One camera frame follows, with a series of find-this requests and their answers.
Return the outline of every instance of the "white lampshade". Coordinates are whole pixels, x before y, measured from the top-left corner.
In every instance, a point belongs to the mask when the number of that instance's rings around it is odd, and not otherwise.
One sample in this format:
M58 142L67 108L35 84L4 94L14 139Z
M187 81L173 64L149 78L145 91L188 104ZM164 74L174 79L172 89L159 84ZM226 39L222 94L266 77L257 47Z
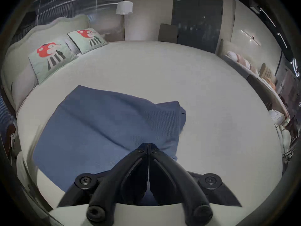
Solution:
M116 14L129 14L133 12L133 3L129 1L121 1L117 4Z

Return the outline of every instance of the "mint green pillow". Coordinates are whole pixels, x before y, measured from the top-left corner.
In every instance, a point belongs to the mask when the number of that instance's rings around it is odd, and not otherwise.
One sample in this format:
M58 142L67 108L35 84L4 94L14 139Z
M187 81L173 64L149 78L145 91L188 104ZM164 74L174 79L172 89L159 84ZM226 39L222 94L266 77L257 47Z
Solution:
M108 44L93 28L69 32L68 36L73 40L82 54Z
M45 43L28 55L39 84L56 70L76 59L68 45L60 39Z

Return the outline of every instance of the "cartoon print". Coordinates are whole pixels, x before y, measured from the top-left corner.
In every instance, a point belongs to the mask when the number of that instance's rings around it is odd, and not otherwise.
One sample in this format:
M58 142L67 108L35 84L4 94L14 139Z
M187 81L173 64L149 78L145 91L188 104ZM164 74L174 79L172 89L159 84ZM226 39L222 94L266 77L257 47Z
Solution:
M96 37L96 32L93 32L91 30L79 30L77 31L81 36L90 39L90 46L92 47L93 45L96 44L101 44L101 41L98 37Z
M66 57L58 49L61 47L61 44L56 44L54 42L43 44L37 49L37 53L40 57L46 58L48 63L48 70L51 70L56 64L61 60L64 60Z

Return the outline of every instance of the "wall-mounted lamp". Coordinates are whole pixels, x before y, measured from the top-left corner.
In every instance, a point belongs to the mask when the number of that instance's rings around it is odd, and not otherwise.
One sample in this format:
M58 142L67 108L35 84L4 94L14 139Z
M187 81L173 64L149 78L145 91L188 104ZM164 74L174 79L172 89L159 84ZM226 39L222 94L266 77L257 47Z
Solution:
M258 41L256 41L256 40L254 39L254 36L249 35L247 32L245 32L245 31L243 31L243 30L241 30L241 32L242 32L244 35L248 36L248 37L250 38L250 41L254 41L257 45L261 46L261 43L259 43Z
M285 47L287 48L287 46L286 46L286 43L284 42L284 39L283 39L283 37L282 37L281 33L277 33L277 35L280 35L280 37L282 38L282 41L283 41L283 43L284 43Z

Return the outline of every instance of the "floor lamp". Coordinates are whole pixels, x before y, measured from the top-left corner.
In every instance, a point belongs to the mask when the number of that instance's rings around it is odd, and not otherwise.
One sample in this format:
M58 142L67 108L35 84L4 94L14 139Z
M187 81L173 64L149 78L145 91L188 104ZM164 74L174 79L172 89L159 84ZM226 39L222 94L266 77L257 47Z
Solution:
M117 8L116 8L116 14L122 15L122 31L123 31L123 40L125 41L126 36L124 32L124 15L132 13L133 12L133 3L129 1L121 1L118 2Z

